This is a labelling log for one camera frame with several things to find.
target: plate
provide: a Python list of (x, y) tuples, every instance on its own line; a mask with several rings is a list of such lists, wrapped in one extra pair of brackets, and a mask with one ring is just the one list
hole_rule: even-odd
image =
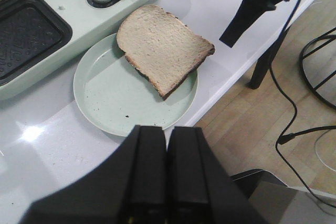
[(195, 98), (197, 71), (163, 101), (126, 61), (113, 34), (84, 54), (73, 88), (80, 111), (93, 125), (110, 134), (127, 136), (137, 124), (166, 129), (177, 122)]

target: light green plate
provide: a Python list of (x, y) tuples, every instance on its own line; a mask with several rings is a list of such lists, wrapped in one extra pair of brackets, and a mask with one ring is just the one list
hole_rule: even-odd
[(163, 129), (173, 125), (195, 98), (197, 72), (163, 101), (123, 55), (115, 34), (85, 53), (73, 85), (80, 111), (96, 127), (119, 136), (127, 136), (136, 124)]

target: white cable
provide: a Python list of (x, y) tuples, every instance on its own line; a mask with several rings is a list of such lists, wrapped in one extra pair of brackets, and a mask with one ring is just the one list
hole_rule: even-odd
[(333, 172), (336, 173), (336, 169), (334, 169), (334, 168), (330, 167), (329, 165), (327, 165), (327, 164), (322, 160), (322, 158), (320, 157), (320, 155), (319, 155), (318, 152), (317, 152), (317, 145), (318, 145), (319, 140), (320, 140), (324, 135), (326, 135), (329, 131), (331, 131), (331, 130), (328, 130), (328, 131), (324, 132), (322, 135), (320, 135), (320, 136), (316, 139), (314, 148), (315, 148), (315, 154), (316, 154), (317, 158), (319, 159), (319, 161), (320, 161), (324, 166), (326, 166), (327, 168), (331, 169)]

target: black cable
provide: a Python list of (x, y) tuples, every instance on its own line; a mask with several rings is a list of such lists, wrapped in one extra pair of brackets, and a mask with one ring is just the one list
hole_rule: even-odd
[[(280, 32), (280, 35), (277, 39), (277, 42), (276, 44), (272, 47), (272, 50), (271, 50), (271, 56), (270, 56), (270, 59), (269, 59), (269, 71), (270, 71), (270, 74), (271, 74), (271, 77), (273, 79), (273, 82), (274, 84), (276, 85), (277, 89), (280, 91), (280, 93), (292, 104), (293, 108), (294, 108), (294, 115), (292, 117), (292, 119), (290, 120), (290, 122), (287, 124), (287, 126), (284, 128), (284, 130), (280, 133), (277, 141), (276, 141), (276, 144), (275, 144), (275, 149), (277, 151), (277, 153), (279, 154), (279, 156), (282, 158), (283, 161), (285, 161), (285, 163), (289, 166), (289, 168), (295, 173), (295, 175), (299, 178), (299, 180), (302, 182), (302, 184), (305, 186), (305, 188), (308, 190), (308, 192), (315, 198), (317, 199), (318, 201), (326, 204), (327, 206), (330, 206), (332, 208), (336, 208), (335, 205), (333, 204), (330, 204), (326, 201), (324, 201), (323, 199), (321, 199), (320, 197), (318, 197), (310, 188), (309, 186), (306, 184), (306, 182), (302, 179), (302, 177), (298, 174), (298, 172), (295, 170), (295, 168), (286, 160), (286, 158), (281, 154), (278, 146), (279, 144), (281, 144), (282, 142), (288, 142), (289, 140), (293, 139), (295, 137), (296, 134), (300, 135), (300, 134), (307, 134), (309, 132), (312, 132), (312, 131), (317, 131), (318, 128), (313, 128), (313, 129), (309, 129), (309, 130), (306, 130), (306, 131), (302, 131), (302, 132), (298, 132), (298, 133), (291, 133), (291, 134), (288, 134), (288, 135), (285, 135), (285, 132), (289, 129), (289, 127), (292, 125), (292, 123), (295, 121), (296, 117), (297, 117), (297, 114), (298, 114), (298, 108), (295, 104), (295, 102), (283, 91), (283, 89), (281, 88), (281, 86), (279, 85), (275, 75), (274, 75), (274, 72), (273, 72), (273, 69), (272, 69), (272, 62), (277, 54), (275, 48), (280, 48), (281, 44), (282, 44), (282, 41), (283, 41), (283, 38), (284, 36), (286, 35), (285, 31), (286, 29), (288, 28), (288, 25), (291, 21), (291, 19), (293, 18), (294, 16), (294, 13), (297, 11), (299, 5), (301, 3), (301, 0), (297, 0), (297, 3), (293, 9), (293, 11), (291, 12), (291, 14), (289, 15), (286, 23), (284, 24), (281, 32)], [(325, 127), (319, 127), (319, 128), (323, 128), (323, 129), (320, 129), (320, 130), (326, 130), (326, 129), (331, 129), (331, 127), (333, 129), (336, 129), (336, 126), (325, 126)]]

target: white countertop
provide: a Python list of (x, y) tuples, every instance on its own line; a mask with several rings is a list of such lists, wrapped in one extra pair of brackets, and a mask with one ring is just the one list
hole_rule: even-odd
[[(218, 39), (242, 0), (159, 0), (216, 48), (198, 69), (196, 98), (176, 123), (194, 125), (275, 41), (296, 0), (278, 4), (233, 48)], [(313, 0), (303, 0), (298, 17)], [(98, 166), (121, 143), (79, 111), (72, 91), (79, 59), (20, 95), (0, 101), (0, 219), (16, 224), (29, 204), (69, 185)], [(173, 127), (166, 130), (169, 136)]]

